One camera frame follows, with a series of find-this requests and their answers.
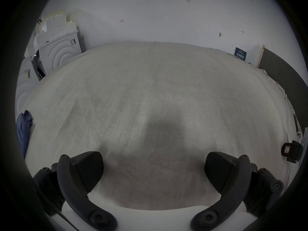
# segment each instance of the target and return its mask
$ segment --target dark blue sign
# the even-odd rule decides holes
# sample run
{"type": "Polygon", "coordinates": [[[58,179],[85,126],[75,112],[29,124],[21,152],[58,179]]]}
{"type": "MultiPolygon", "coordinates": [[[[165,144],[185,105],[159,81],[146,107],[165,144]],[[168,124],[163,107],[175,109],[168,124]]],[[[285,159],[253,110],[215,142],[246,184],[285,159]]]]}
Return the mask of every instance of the dark blue sign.
{"type": "Polygon", "coordinates": [[[245,61],[246,54],[247,54],[247,52],[242,51],[241,49],[239,49],[237,47],[235,48],[234,55],[237,56],[238,58],[242,59],[243,61],[245,61]]]}

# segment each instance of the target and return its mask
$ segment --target barcode label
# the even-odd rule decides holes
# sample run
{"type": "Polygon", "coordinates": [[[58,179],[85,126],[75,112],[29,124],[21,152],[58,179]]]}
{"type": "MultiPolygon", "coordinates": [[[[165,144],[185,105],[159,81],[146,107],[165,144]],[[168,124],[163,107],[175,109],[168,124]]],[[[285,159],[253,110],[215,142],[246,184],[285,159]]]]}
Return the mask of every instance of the barcode label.
{"type": "Polygon", "coordinates": [[[25,70],[25,73],[27,74],[26,76],[27,76],[27,79],[29,79],[30,78],[30,70],[31,69],[27,69],[27,70],[25,70]]]}
{"type": "Polygon", "coordinates": [[[289,151],[290,151],[290,146],[286,146],[285,153],[289,153],[289,151]]]}

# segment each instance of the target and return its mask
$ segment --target white washing machine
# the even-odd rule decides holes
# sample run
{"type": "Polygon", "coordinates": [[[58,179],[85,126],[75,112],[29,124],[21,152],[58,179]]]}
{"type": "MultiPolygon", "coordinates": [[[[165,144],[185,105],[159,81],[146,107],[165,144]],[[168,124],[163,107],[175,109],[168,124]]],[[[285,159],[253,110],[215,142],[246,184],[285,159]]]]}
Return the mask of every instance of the white washing machine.
{"type": "Polygon", "coordinates": [[[22,107],[38,83],[39,79],[31,62],[31,56],[28,56],[21,62],[19,69],[15,93],[15,119],[20,113],[24,113],[22,107]]]}
{"type": "Polygon", "coordinates": [[[40,59],[47,75],[68,59],[81,54],[77,32],[78,30],[66,33],[39,49],[40,59]]]}

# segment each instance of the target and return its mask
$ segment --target white fabric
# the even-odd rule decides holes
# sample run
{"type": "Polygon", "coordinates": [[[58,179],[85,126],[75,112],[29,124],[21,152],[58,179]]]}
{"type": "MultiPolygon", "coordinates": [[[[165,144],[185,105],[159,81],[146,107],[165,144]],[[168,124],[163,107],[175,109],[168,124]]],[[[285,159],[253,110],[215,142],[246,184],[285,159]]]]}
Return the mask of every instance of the white fabric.
{"type": "Polygon", "coordinates": [[[95,203],[164,210],[210,206],[211,151],[247,154],[285,186],[281,156],[296,129],[284,91],[262,70],[216,49],[114,43],[85,52],[44,78],[24,109],[33,118],[32,175],[62,154],[101,152],[95,203]]]}

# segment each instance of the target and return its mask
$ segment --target white wall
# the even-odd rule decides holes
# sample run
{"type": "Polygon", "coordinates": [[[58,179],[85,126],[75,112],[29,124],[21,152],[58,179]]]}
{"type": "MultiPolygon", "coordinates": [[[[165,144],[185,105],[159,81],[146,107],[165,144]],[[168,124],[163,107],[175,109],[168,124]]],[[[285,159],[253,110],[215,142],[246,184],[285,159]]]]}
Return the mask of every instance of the white wall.
{"type": "Polygon", "coordinates": [[[231,54],[238,47],[255,64],[264,44],[308,84],[300,47],[275,0],[50,0],[42,16],[61,9],[79,26],[86,49],[114,41],[187,43],[231,54]]]}

